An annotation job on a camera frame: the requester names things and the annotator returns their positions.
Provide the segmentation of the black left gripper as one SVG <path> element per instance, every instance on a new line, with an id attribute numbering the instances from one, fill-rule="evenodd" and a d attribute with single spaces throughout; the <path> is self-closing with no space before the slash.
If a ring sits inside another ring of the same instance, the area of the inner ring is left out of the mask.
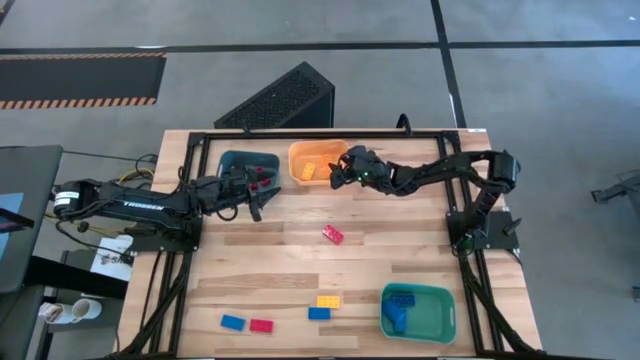
<path id="1" fill-rule="evenodd" d="M 254 222 L 261 222 L 261 210 L 279 192 L 273 188 L 249 194 L 249 183 L 256 182 L 256 167 L 245 165 L 221 176 L 205 176 L 199 179 L 199 211 L 211 215 L 222 210 L 248 203 Z"/>

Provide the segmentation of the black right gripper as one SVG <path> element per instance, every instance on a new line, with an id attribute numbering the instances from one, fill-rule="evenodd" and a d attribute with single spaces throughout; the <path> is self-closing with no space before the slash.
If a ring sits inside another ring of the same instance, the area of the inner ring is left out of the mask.
<path id="1" fill-rule="evenodd" d="M 341 161 L 350 161 L 350 168 L 332 167 L 330 186 L 340 188 L 358 181 L 363 187 L 371 187 L 381 193 L 393 193 L 391 168 L 373 151 L 357 145 L 340 156 Z"/>

